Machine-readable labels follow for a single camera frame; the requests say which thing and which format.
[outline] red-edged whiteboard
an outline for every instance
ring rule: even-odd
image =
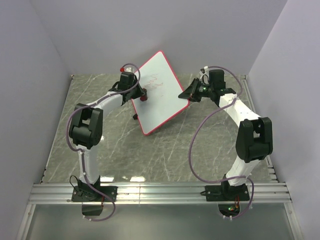
[[[189,106],[178,95],[184,90],[166,56],[158,51],[140,68],[140,85],[147,90],[147,101],[132,100],[144,135],[149,135]]]

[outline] gray marble surface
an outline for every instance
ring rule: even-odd
[[[178,74],[184,89],[197,74]],[[71,151],[65,139],[66,123],[77,103],[90,103],[103,96],[118,81],[119,74],[75,75],[48,159],[43,182],[66,183],[70,175],[79,175],[78,154]],[[227,87],[239,90],[237,82],[229,75]],[[249,106],[244,91],[241,100]],[[181,114],[164,124],[149,136],[144,136],[131,102],[112,111],[103,120],[103,137],[99,143],[98,166],[102,177],[115,182],[134,179],[146,182],[197,181],[190,171],[188,150],[191,138],[201,121],[217,106],[209,99],[191,103]],[[224,112],[212,116],[202,127],[192,148],[195,171],[204,179],[218,180],[231,168],[238,128]],[[262,160],[252,171],[256,182],[269,182],[268,167]]]

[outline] whiteboard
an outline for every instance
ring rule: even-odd
[[[147,101],[133,99],[133,107],[144,135],[149,135],[189,106],[178,95],[184,90],[166,56],[158,51],[140,68],[140,86],[147,90]]]

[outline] wall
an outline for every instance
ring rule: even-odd
[[[178,73],[248,74],[287,0],[30,0],[73,74],[117,73],[163,50]]]
[[[0,33],[0,232],[11,240],[44,171],[70,81],[29,1],[0,1]]]
[[[250,73],[257,111],[273,122],[272,163],[306,240],[319,239],[320,1],[288,0]]]

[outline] red border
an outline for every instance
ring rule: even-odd
[[[158,53],[162,53],[162,55],[164,56],[164,59],[166,60],[166,63],[169,65],[169,67],[170,67],[173,75],[175,76],[175,79],[176,79],[176,81],[178,82],[181,90],[184,91],[184,88],[182,87],[179,79],[177,78],[177,75],[176,75],[175,71],[172,69],[172,66],[170,65],[170,63],[169,63],[166,55],[164,54],[164,52],[163,52],[162,50],[157,51],[148,61],[146,61],[144,64],[142,64],[141,67],[139,67],[139,69],[142,68],[147,62],[149,62],[149,61],[150,61],[155,55],[157,55]],[[132,101],[132,105],[133,105],[134,111],[135,111],[135,113],[137,113],[137,110],[136,110],[136,107],[135,107],[135,103],[134,103],[134,101],[133,101],[132,99],[131,99],[131,101]],[[188,100],[188,103],[187,103],[187,105],[186,105],[184,108],[182,108],[180,111],[176,112],[174,115],[172,115],[171,117],[169,117],[167,120],[165,120],[163,123],[161,123],[159,126],[157,126],[157,127],[155,127],[154,129],[152,129],[152,130],[151,130],[150,132],[148,132],[148,133],[145,133],[145,132],[144,132],[144,130],[143,130],[142,126],[141,126],[140,120],[139,120],[139,116],[138,116],[139,125],[140,125],[140,128],[141,128],[141,131],[142,131],[143,135],[145,135],[145,136],[150,135],[152,132],[154,132],[155,130],[157,130],[158,128],[160,128],[163,124],[165,124],[166,122],[170,121],[170,120],[173,119],[175,116],[177,116],[179,113],[181,113],[183,110],[185,110],[187,107],[189,107],[189,104],[190,104],[190,101]]]

